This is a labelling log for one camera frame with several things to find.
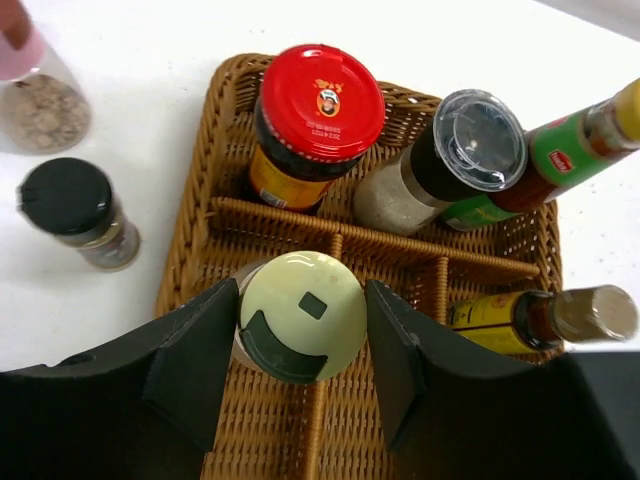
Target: pink cap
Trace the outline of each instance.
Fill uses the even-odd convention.
[[[18,0],[0,1],[0,80],[29,73],[41,61],[46,43]]]

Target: round lid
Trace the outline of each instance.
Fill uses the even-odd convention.
[[[500,100],[482,90],[446,97],[433,120],[438,155],[464,184],[498,192],[516,183],[526,166],[524,132]]]
[[[18,0],[0,1],[0,80],[13,80],[38,65],[45,42]]]
[[[272,134],[318,162],[362,155],[384,125],[384,99],[371,73],[326,45],[300,45],[278,55],[265,72],[261,102]]]
[[[640,142],[640,78],[614,98],[615,116],[622,132],[633,142]]]
[[[21,185],[20,197],[27,217],[54,235],[78,235],[110,223],[109,179],[84,160],[56,158],[39,165]]]
[[[287,253],[249,283],[240,329],[246,352],[270,375],[291,383],[324,380],[344,370],[364,344],[364,292],[338,260]]]
[[[553,308],[558,334],[569,342],[628,340],[638,328],[635,303],[614,285],[562,292]]]

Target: spice jar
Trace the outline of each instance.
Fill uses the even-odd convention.
[[[628,340],[637,331],[638,311],[613,285],[557,294],[531,290],[455,303],[449,326],[498,353],[534,353],[556,348],[562,340]]]
[[[265,72],[255,105],[259,145],[249,166],[249,196],[316,211],[383,124],[382,93],[355,58],[326,45],[286,50]]]
[[[640,79],[614,97],[527,133],[529,164],[509,190],[463,200],[442,214],[470,231],[534,210],[640,149]]]
[[[515,115],[487,92],[446,97],[415,144],[369,173],[353,198],[367,228],[412,235],[453,202],[509,188],[526,165]]]
[[[54,153],[87,133],[89,105],[19,0],[0,2],[0,122],[19,147]]]
[[[337,375],[358,356],[367,331],[364,292],[351,271],[300,251],[238,271],[240,315],[233,355],[289,383]]]
[[[136,257],[140,237],[107,176],[77,158],[49,160],[20,187],[20,208],[39,229],[74,247],[87,262],[120,270]]]

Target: jar with red lid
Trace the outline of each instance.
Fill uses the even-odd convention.
[[[375,79],[352,56],[326,45],[282,52],[255,106],[252,196],[277,208],[317,210],[376,141],[384,111]]]

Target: yellow cap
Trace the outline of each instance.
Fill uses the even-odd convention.
[[[629,140],[640,142],[640,78],[619,92],[613,102],[622,133]]]

